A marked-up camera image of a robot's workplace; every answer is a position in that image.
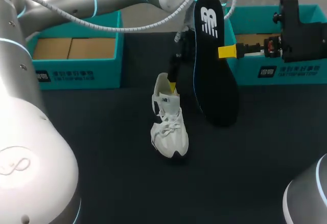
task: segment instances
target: black table surface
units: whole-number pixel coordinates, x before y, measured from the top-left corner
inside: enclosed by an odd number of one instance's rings
[[[126,34],[120,89],[42,92],[79,163],[82,222],[284,224],[285,188],[327,152],[327,86],[241,87],[237,124],[216,128],[183,66],[177,90],[190,158],[172,165],[154,151],[150,129],[173,39]]]

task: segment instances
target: black mechanical device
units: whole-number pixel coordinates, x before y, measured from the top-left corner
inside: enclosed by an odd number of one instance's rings
[[[298,0],[280,0],[273,21],[281,23],[282,32],[265,40],[266,57],[282,57],[286,63],[327,58],[327,23],[302,23]]]

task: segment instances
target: black insole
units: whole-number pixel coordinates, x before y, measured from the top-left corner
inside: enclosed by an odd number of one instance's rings
[[[239,91],[226,59],[218,59],[224,46],[224,13],[219,0],[197,0],[194,9],[196,61],[194,92],[206,119],[216,126],[233,125],[239,113]]]

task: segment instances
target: shoelace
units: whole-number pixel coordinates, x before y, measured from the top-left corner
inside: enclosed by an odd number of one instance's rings
[[[162,137],[166,137],[174,130],[180,128],[179,117],[181,115],[181,108],[176,115],[164,115],[162,116],[159,112],[158,114],[162,120],[159,126],[159,133]]]

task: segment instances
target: shoe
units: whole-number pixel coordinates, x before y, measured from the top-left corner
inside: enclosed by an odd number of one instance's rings
[[[185,157],[189,149],[180,98],[172,92],[167,73],[159,74],[152,95],[152,108],[156,122],[151,129],[152,145],[163,156],[170,159]]]

